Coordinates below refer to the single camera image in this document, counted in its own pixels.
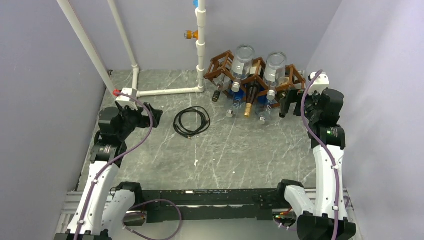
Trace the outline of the clear glass bottle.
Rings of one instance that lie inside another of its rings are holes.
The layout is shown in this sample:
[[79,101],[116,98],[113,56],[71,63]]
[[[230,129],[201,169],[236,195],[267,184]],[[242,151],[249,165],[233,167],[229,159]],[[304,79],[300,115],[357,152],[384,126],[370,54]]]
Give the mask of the clear glass bottle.
[[272,52],[266,60],[264,82],[268,87],[267,99],[273,101],[277,94],[279,79],[286,75],[287,56],[283,52]]
[[254,48],[248,44],[242,44],[237,47],[230,71],[234,77],[231,87],[234,93],[239,92],[242,80],[246,79],[250,74],[254,55]]

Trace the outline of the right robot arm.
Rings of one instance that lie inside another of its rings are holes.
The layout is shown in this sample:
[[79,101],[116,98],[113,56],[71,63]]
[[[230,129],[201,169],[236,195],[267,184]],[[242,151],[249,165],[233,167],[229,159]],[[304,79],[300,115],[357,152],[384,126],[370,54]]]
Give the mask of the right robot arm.
[[273,220],[286,229],[296,225],[301,240],[350,240],[356,235],[357,227],[348,219],[343,194],[346,135],[338,121],[344,95],[329,88],[311,95],[304,89],[289,89],[279,102],[281,118],[295,103],[294,115],[306,122],[316,164],[315,201],[307,195],[302,183],[286,179],[275,190],[257,194],[252,200],[262,209],[274,209],[279,205],[293,210],[296,218],[280,213],[274,215]]

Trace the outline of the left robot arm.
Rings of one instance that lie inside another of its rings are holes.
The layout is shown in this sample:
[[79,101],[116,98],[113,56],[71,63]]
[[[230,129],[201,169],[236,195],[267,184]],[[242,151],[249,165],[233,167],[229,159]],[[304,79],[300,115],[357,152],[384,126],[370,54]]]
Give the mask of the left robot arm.
[[87,183],[74,217],[64,233],[55,235],[56,240],[112,240],[126,212],[143,205],[142,187],[136,182],[122,182],[115,187],[111,203],[108,197],[127,152],[127,137],[137,128],[150,130],[160,123],[162,110],[149,103],[144,103],[144,108],[117,104],[99,112]]

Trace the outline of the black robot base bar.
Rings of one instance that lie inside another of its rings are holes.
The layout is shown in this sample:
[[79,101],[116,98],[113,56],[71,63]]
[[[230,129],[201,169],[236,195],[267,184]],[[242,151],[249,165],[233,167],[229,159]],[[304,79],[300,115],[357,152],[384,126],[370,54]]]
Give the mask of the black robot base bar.
[[147,223],[165,221],[254,219],[271,221],[290,208],[275,188],[143,190],[130,212]]

